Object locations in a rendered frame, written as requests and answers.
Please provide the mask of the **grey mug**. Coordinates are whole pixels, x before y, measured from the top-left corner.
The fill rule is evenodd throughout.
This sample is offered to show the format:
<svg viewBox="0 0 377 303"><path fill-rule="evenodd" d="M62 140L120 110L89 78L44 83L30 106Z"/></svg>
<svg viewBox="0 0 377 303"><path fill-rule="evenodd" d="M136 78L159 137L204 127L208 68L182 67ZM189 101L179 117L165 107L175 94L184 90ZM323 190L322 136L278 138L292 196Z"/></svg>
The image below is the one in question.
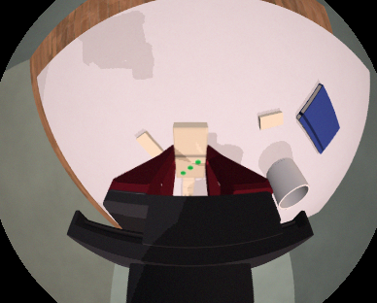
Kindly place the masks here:
<svg viewBox="0 0 377 303"><path fill-rule="evenodd" d="M277 205L282 210L298 204L310 189L301 171L289 157L276 161L269 168L266 178L271 184Z"/></svg>

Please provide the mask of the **blue notebook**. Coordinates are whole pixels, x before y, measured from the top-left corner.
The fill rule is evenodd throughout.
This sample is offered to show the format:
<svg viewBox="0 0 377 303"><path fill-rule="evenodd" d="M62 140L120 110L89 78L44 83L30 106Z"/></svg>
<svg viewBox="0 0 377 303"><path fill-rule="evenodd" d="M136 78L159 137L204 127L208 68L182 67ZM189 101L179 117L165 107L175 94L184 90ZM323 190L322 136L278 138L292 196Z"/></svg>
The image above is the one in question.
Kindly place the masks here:
<svg viewBox="0 0 377 303"><path fill-rule="evenodd" d="M320 154L340 129L336 113L323 84L318 84L296 118Z"/></svg>

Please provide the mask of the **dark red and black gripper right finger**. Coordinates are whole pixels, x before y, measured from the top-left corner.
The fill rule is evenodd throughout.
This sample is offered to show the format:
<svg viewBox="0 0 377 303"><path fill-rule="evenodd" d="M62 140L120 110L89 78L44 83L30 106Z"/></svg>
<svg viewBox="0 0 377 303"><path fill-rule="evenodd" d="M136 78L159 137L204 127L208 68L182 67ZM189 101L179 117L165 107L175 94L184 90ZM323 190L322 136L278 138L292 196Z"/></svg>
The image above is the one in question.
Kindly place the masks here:
<svg viewBox="0 0 377 303"><path fill-rule="evenodd" d="M208 195L262 191L269 191L273 194L273 189L268 179L223 156L209 145L207 145L206 151L205 175Z"/></svg>

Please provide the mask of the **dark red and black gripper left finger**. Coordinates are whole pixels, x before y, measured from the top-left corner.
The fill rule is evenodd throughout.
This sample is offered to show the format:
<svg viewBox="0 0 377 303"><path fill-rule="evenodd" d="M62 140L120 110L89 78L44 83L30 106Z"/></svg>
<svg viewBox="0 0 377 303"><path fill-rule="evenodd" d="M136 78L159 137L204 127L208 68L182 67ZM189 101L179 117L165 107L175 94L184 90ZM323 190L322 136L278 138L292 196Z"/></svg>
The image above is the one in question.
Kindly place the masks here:
<svg viewBox="0 0 377 303"><path fill-rule="evenodd" d="M175 173L175 151L172 145L160 155L114 178L108 190L173 195Z"/></svg>

